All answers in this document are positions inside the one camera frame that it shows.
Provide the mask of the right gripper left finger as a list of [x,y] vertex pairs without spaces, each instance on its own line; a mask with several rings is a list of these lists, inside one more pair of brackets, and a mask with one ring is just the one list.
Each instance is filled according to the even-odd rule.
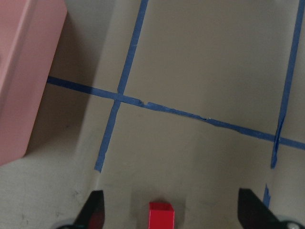
[[95,190],[89,195],[73,226],[77,229],[102,229],[104,222],[104,194],[102,190]]

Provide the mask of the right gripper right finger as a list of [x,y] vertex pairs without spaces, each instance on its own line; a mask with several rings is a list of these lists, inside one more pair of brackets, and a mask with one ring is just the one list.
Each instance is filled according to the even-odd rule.
[[280,225],[277,217],[247,188],[238,192],[238,220],[243,229],[275,229]]

